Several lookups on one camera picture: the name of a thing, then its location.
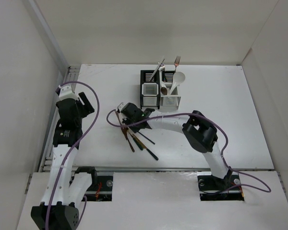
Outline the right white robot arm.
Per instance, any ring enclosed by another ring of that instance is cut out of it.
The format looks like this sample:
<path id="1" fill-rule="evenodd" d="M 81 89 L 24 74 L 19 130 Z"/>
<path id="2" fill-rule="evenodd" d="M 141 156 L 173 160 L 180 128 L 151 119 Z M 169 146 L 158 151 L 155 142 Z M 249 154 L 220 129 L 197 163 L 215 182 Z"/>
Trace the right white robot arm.
<path id="1" fill-rule="evenodd" d="M 214 189 L 221 191 L 227 188 L 232 173 L 221 156 L 217 129 L 202 113 L 163 113 L 152 108 L 142 111 L 133 103 L 121 103 L 118 112 L 123 117 L 123 123 L 135 133 L 141 129 L 164 129 L 183 134 L 190 146 L 203 154 L 211 169 Z"/>

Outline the copper rose-gold fork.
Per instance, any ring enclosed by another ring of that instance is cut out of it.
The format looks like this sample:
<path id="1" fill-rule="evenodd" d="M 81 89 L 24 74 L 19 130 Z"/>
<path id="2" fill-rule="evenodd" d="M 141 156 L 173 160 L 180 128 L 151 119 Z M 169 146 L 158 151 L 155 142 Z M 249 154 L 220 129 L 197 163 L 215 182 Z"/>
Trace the copper rose-gold fork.
<path id="1" fill-rule="evenodd" d="M 175 61 L 174 61 L 174 66 L 175 66 L 175 72 L 177 71 L 177 67 L 179 66 L 180 64 L 180 59 L 181 59 L 181 56 L 176 56 L 175 58 Z"/>

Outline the brown wooden spoon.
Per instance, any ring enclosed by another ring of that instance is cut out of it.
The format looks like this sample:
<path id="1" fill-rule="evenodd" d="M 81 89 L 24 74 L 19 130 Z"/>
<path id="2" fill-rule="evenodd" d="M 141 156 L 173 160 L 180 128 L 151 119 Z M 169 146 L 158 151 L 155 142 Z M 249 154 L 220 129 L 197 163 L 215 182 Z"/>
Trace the brown wooden spoon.
<path id="1" fill-rule="evenodd" d="M 167 94 L 168 94 L 168 90 L 167 90 L 166 87 L 161 87 L 160 91 L 161 91 L 161 93 L 162 93 L 163 95 L 167 95 Z"/>

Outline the black chopstick long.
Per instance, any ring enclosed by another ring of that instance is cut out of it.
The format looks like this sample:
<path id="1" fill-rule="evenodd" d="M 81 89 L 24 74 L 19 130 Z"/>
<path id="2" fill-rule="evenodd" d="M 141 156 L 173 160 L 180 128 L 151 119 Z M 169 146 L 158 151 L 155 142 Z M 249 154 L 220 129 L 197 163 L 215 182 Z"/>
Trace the black chopstick long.
<path id="1" fill-rule="evenodd" d="M 156 72 L 159 70 L 159 66 L 160 66 L 161 62 L 164 62 L 164 60 L 165 60 L 165 59 L 163 58 L 163 59 L 158 63 L 158 65 L 157 65 L 157 67 L 155 68 L 154 72 L 152 73 L 151 78 L 150 78 L 149 81 L 152 81 L 152 80 L 153 80 Z"/>

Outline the large white ceramic spoon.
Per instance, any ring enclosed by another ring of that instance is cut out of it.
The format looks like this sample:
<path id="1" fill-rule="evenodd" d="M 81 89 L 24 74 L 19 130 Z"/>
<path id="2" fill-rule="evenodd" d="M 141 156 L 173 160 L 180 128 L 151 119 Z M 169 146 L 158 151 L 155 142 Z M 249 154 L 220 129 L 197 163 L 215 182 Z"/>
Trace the large white ceramic spoon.
<path id="1" fill-rule="evenodd" d="M 169 94 L 172 95 L 174 90 L 181 84 L 184 83 L 186 76 L 183 72 L 175 72 L 173 75 L 172 86 L 170 88 Z"/>

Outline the silver steel fork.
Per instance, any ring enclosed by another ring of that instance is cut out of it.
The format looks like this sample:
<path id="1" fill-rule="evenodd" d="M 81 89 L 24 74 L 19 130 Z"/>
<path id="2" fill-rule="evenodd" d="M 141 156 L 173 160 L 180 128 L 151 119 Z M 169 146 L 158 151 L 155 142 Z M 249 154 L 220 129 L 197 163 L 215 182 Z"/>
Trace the silver steel fork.
<path id="1" fill-rule="evenodd" d="M 159 66 L 159 71 L 164 71 L 164 70 L 165 70 L 165 65 L 163 64 L 163 62 L 161 62 Z"/>

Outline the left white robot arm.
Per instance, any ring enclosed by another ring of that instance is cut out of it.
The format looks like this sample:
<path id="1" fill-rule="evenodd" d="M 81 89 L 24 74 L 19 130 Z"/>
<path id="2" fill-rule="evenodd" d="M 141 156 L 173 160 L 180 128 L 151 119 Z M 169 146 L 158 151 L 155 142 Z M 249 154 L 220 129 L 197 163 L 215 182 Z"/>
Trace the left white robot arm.
<path id="1" fill-rule="evenodd" d="M 75 230 L 80 224 L 79 206 L 84 194 L 98 183 L 93 168 L 72 176 L 73 161 L 83 136 L 82 119 L 95 110 L 84 92 L 60 96 L 56 107 L 60 118 L 53 136 L 49 181 L 40 205 L 31 209 L 31 218 L 40 230 Z"/>

